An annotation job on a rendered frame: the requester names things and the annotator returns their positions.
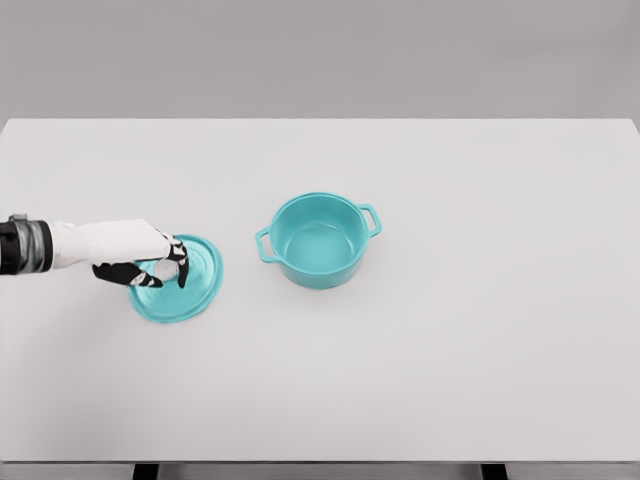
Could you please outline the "teal pot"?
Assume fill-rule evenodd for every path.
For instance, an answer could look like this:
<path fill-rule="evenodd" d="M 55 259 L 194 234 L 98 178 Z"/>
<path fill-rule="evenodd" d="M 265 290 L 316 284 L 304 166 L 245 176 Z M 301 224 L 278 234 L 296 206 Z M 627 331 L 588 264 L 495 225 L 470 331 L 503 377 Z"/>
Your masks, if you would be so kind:
<path fill-rule="evenodd" d="M 325 290 L 348 282 L 369 240 L 382 231 L 376 209 L 328 192 L 309 192 L 282 204 L 255 234 L 260 259 L 279 266 L 292 283 Z"/>

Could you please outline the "teal pot lid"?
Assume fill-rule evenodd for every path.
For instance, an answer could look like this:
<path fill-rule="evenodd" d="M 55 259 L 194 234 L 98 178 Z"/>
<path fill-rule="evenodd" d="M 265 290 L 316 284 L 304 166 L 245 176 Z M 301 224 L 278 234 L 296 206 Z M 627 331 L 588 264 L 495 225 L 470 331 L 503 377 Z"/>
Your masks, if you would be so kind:
<path fill-rule="evenodd" d="M 223 278 L 219 250 L 197 235 L 177 235 L 187 249 L 189 273 L 184 288 L 178 285 L 178 272 L 163 279 L 161 288 L 132 286 L 129 300 L 133 309 L 147 320 L 170 324 L 202 313 L 218 293 Z"/>

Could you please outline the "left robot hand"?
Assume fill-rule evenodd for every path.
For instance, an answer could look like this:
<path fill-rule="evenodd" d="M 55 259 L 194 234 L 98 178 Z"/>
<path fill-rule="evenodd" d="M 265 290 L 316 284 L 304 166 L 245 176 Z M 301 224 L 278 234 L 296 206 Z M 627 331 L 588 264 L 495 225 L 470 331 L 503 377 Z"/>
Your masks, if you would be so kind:
<path fill-rule="evenodd" d="M 178 287 L 186 286 L 190 267 L 186 246 L 145 220 L 99 223 L 90 244 L 92 271 L 100 280 L 121 286 L 161 288 L 163 281 L 141 269 L 137 262 L 167 260 L 177 268 Z"/>

